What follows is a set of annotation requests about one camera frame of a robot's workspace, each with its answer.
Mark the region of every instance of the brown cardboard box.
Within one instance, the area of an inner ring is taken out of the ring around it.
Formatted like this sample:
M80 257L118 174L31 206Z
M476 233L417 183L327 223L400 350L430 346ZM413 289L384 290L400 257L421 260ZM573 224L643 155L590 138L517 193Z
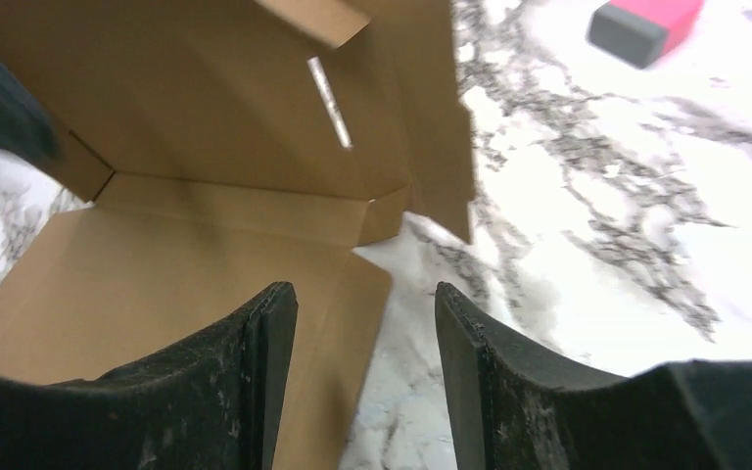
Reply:
M352 248L405 209L469 236L448 2L0 0L0 59L56 118L43 169L96 202L0 286L0 375L95 378L288 280L275 468L336 468L391 286Z

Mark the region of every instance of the marble countertop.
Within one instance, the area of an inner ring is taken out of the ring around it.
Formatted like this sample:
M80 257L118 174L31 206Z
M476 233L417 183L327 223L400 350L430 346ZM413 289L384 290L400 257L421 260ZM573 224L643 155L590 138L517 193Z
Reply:
M752 358L752 1L706 2L692 36L649 70L587 44L601 3L454 1L476 240L407 214L398 237L357 249L395 287L341 468L456 468L441 280L613 373ZM0 281L51 213L80 207L0 153Z

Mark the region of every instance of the cardboard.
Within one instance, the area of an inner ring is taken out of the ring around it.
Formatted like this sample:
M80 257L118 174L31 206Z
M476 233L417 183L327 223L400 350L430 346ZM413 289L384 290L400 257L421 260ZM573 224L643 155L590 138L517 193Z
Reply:
M433 0L0 0L0 60L58 127L42 169L96 203L0 286L0 375L92 379L288 280L274 468L337 468L391 287L352 248L405 209L470 235L451 42Z

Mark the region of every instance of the box lid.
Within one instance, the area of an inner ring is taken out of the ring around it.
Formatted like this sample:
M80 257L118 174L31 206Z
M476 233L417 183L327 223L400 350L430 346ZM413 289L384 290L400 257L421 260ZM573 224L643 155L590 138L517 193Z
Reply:
M0 60L57 123L42 169L83 199L115 172L364 201L412 187L411 209L467 239L470 124L437 3L0 0Z

